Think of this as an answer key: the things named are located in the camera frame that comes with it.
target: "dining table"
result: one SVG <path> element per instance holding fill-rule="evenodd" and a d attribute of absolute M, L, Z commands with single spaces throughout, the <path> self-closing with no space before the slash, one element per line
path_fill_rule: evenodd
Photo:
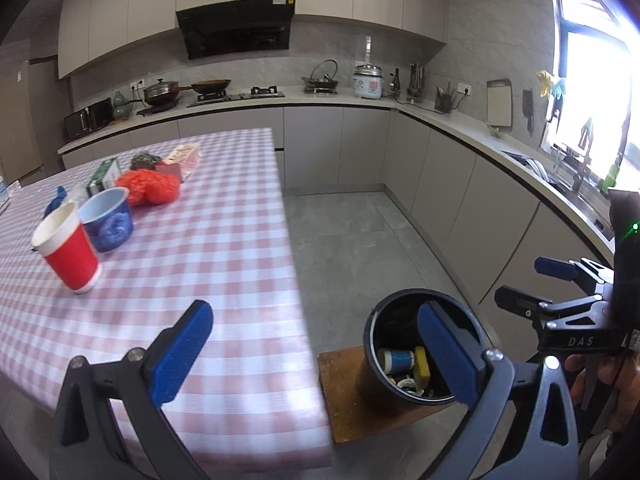
<path fill-rule="evenodd" d="M 205 470 L 328 465 L 331 431 L 300 303 L 270 129 L 174 139 L 140 151 L 199 145 L 201 160 L 164 205 L 132 206 L 134 231 L 98 255 L 95 287 L 75 294 L 31 250 L 44 209 L 63 186 L 81 193 L 95 160 L 14 193 L 0 214 L 0 372 L 53 413 L 70 359 L 117 361 L 147 348 L 194 300 L 214 325 L 162 410 Z M 112 401 L 136 448 L 126 410 Z"/>

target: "hand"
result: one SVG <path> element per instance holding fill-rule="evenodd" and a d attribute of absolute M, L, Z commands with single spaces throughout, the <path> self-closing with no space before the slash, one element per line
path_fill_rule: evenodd
<path fill-rule="evenodd" d="M 584 395 L 584 355 L 574 354 L 564 362 L 564 369 L 568 372 L 582 372 L 575 380 L 571 388 L 571 398 L 574 404 L 578 404 Z M 620 359 L 623 356 L 604 356 L 598 366 L 598 378 L 605 384 L 611 384 L 618 373 Z M 618 403 L 607 426 L 614 433 L 619 433 L 626 428 L 629 419 L 634 414 L 640 401 L 640 366 L 637 357 L 624 356 L 625 364 L 616 381 L 616 388 L 620 391 Z"/>

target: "power outlet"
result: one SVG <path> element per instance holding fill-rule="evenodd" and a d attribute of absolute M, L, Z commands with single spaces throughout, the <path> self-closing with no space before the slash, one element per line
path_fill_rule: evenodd
<path fill-rule="evenodd" d="M 146 81 L 144 79 L 138 79 L 129 83 L 129 88 L 132 90 L 143 90 L 146 88 Z"/>
<path fill-rule="evenodd" d="M 458 92 L 461 94 L 471 95 L 471 85 L 465 85 L 464 83 L 458 83 Z"/>

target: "microwave oven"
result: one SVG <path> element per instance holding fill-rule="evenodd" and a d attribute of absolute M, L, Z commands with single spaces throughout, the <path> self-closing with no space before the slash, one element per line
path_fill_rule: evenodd
<path fill-rule="evenodd" d="M 98 101 L 65 117 L 65 140 L 80 139 L 104 128 L 113 121 L 111 98 Z"/>

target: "pink package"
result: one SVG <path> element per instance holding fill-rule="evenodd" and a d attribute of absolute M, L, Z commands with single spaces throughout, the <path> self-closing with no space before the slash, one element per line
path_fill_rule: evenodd
<path fill-rule="evenodd" d="M 180 182 L 187 180 L 189 175 L 200 163 L 199 144 L 180 144 L 171 154 L 156 164 L 156 171 L 178 177 Z"/>

